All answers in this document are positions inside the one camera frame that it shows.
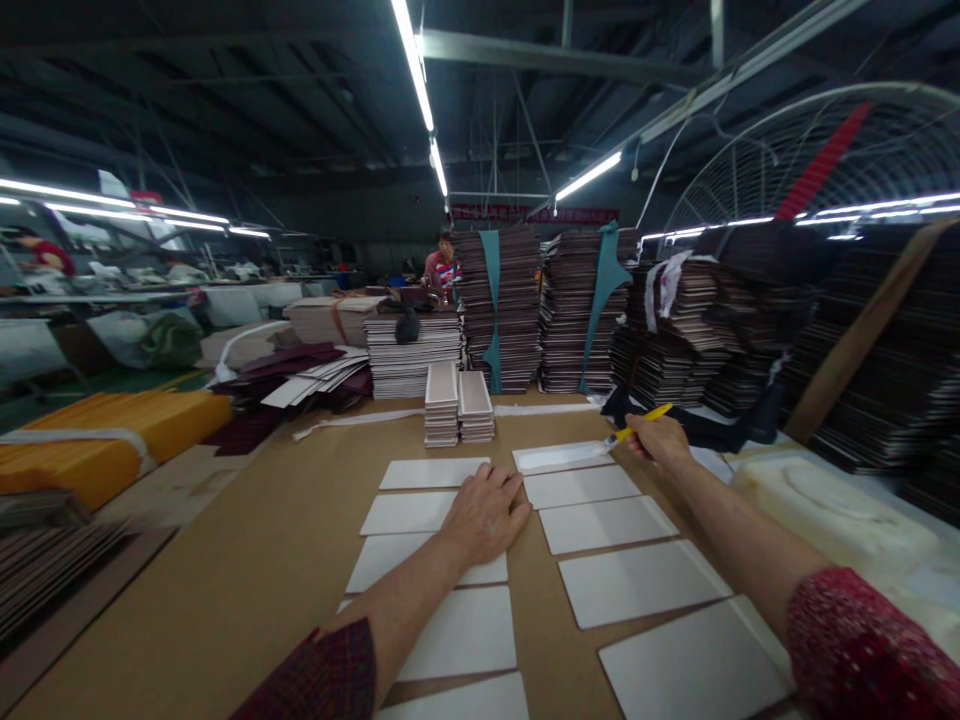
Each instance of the stack of white boards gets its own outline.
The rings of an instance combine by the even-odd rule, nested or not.
[[[427,391],[424,400],[428,448],[455,447],[460,442],[457,409],[460,393],[457,387],[457,363],[431,363],[427,368]]]
[[[304,298],[283,310],[301,342],[333,342],[366,347],[363,321],[373,313],[382,297]]]
[[[420,317],[416,341],[400,345],[395,332],[402,315],[381,313],[363,323],[370,349],[373,397],[424,397],[427,367],[456,362],[461,353],[460,317],[455,312],[434,312]]]
[[[347,345],[337,345],[346,354],[333,362],[318,365],[292,375],[283,385],[260,402],[272,407],[285,408],[299,405],[317,392],[330,392],[343,384],[347,378],[363,370],[369,359],[367,351]]]
[[[496,433],[493,405],[483,373],[479,370],[460,373],[460,434],[463,442],[490,442]]]

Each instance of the brown cardboard table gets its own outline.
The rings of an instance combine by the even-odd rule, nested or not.
[[[583,400],[535,389],[493,398],[495,405]],[[353,414],[416,407],[423,401],[368,401]],[[10,717],[225,718],[312,628],[335,614],[363,545],[360,526],[391,460],[490,456],[513,468],[514,449],[601,439],[612,427],[593,412],[498,418],[491,443],[426,450],[423,417],[415,416],[316,430],[293,442],[294,430],[321,417],[288,426],[290,432],[174,538]],[[654,466],[623,447],[614,457],[737,589]],[[536,512],[507,559],[530,717],[621,717],[597,650],[694,608],[579,630]],[[398,684],[387,704],[482,677]]]

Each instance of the maroon fabric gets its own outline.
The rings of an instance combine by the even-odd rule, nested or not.
[[[960,717],[960,668],[849,568],[807,578],[787,607],[787,649],[823,718]]]
[[[366,618],[330,635],[314,630],[232,720],[366,720],[373,716],[377,663]]]
[[[63,263],[63,274],[67,277],[73,277],[77,274],[77,268],[73,264],[73,258],[67,255],[63,250],[48,240],[41,240],[32,248],[34,260],[38,265],[46,265],[47,261],[43,259],[44,254],[56,255]]]

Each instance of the ceiling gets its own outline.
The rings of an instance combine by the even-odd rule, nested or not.
[[[726,57],[802,0],[728,0]],[[563,0],[410,0],[414,25],[559,46]],[[873,0],[691,124],[664,187],[681,190],[769,111],[841,85],[905,79],[960,90],[960,2]],[[571,48],[712,72],[709,0],[574,0]],[[546,192],[682,98],[693,83],[610,79],[428,59],[452,190],[496,155]],[[308,194],[432,175],[427,134],[388,0],[32,0],[0,7],[0,153],[111,164],[131,185],[239,185]],[[672,139],[637,153],[652,175]],[[614,177],[629,181],[636,146]],[[510,184],[516,191],[515,184]]]

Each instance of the red banner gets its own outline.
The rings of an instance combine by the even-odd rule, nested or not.
[[[494,220],[516,222],[526,217],[533,208],[521,205],[487,205],[483,203],[452,203],[450,212],[454,220]],[[558,207],[554,216],[553,208],[547,207],[531,217],[527,222],[550,225],[590,225],[600,227],[611,220],[619,220],[620,211],[612,208],[571,208]]]

